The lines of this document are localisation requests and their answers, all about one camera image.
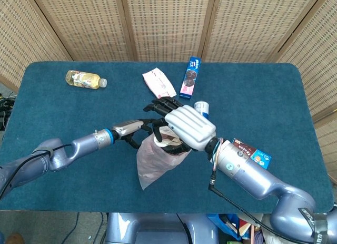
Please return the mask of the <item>blue chocolate chip cookie box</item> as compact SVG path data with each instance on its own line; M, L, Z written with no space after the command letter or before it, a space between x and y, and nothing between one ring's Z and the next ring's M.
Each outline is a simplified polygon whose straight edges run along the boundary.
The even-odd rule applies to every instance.
M232 143L237 148L242 150L245 154L247 154L251 160L256 162L262 168L264 168L266 170L268 169L268 166L269 166L269 164L272 160L272 157L269 154L255 148L255 147L253 147L253 146L251 146L251 145L249 145L249 144L247 144L247 143L245 143L245 142L243 142L239 139L236 139L236 138L233 139Z

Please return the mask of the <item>blue soda can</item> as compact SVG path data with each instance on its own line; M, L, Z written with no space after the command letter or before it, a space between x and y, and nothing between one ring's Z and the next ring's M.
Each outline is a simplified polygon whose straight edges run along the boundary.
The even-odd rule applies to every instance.
M194 109L206 119L209 119L209 104L205 101L197 101L194 103Z

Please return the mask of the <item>woven wicker folding screen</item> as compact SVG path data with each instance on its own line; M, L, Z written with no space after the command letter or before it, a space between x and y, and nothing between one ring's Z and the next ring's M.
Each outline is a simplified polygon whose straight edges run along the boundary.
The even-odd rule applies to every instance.
M35 61L284 62L337 184L337 0L0 0L0 91Z

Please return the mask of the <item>blue-grey robot torso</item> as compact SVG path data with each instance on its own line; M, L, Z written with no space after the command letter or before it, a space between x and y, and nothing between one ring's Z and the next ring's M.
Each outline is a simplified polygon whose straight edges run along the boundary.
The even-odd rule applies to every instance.
M219 244L219 233L204 213L113 212L104 244Z

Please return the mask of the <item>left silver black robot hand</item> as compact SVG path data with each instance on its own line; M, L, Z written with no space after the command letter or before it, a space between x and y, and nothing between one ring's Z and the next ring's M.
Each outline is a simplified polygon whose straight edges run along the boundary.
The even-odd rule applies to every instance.
M133 135L139 130L143 130L151 135L154 133L157 138L162 138L160 135L160 127L167 126L168 123L164 118L160 119L137 119L119 123L113 126L109 131L112 135L112 143L116 140L124 140L131 147L138 149L140 144L133 140Z

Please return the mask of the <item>blue carpeted table top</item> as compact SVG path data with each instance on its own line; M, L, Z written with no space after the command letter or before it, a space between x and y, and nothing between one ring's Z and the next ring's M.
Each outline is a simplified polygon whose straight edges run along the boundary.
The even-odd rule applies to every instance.
M158 118L143 109L153 94L143 73L159 68L179 90L187 64L169 62L65 62L30 64L24 73L0 147L0 164L29 155L48 139L63 144L133 119ZM106 88L65 81L69 70L98 74ZM317 212L333 206L331 183L316 138L299 70L290 63L202 62L193 96L209 104L217 136L269 154L268 170L308 192ZM191 152L176 168L142 190L136 150L124 141L13 189L0 210L232 213L208 189L212 171L204 152Z

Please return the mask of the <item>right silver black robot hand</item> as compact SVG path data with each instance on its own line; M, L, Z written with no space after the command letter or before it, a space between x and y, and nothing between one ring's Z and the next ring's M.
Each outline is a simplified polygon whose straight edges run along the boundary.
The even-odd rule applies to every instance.
M162 116L152 123L158 142L163 140L160 127L168 126L182 140L185 149L210 154L217 144L216 126L191 106L172 97L154 99L143 111L154 111Z

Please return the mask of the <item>white translucent zip bag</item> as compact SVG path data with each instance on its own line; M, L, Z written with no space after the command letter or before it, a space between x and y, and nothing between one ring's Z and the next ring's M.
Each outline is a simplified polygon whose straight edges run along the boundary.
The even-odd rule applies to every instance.
M137 174L142 190L176 168L189 154L190 151L178 155L169 154L155 143L154 135L148 136L136 154Z

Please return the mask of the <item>blue sandwich cookie box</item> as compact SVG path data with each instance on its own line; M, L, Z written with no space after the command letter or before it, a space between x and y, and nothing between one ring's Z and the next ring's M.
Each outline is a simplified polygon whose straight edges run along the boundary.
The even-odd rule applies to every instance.
M190 99L193 95L196 79L201 66L199 57L190 57L180 89L179 97Z

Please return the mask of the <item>yellow drink plastic bottle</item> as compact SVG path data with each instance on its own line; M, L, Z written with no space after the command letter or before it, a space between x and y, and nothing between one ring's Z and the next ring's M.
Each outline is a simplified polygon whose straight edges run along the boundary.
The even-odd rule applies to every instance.
M72 86L94 90L107 86L107 79L101 78L98 74L75 70L66 73L65 81Z

